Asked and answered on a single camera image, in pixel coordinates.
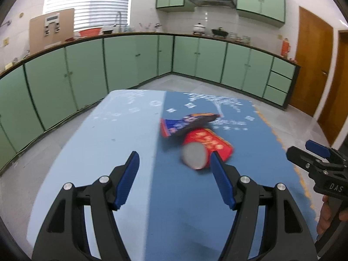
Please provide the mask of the right hand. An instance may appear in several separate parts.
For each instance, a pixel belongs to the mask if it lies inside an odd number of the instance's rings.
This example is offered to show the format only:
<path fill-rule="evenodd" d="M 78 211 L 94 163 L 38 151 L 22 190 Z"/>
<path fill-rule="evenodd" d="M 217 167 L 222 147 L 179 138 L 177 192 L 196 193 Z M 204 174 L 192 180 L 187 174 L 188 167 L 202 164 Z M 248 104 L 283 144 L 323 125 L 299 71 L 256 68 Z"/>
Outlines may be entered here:
<path fill-rule="evenodd" d="M 333 214 L 329 206 L 329 196 L 323 196 L 323 205 L 320 211 L 320 217 L 317 224 L 317 234 L 323 234 L 331 225 L 333 219 Z M 342 222 L 347 222 L 348 220 L 348 211 L 344 209 L 339 213 L 339 219 Z"/>

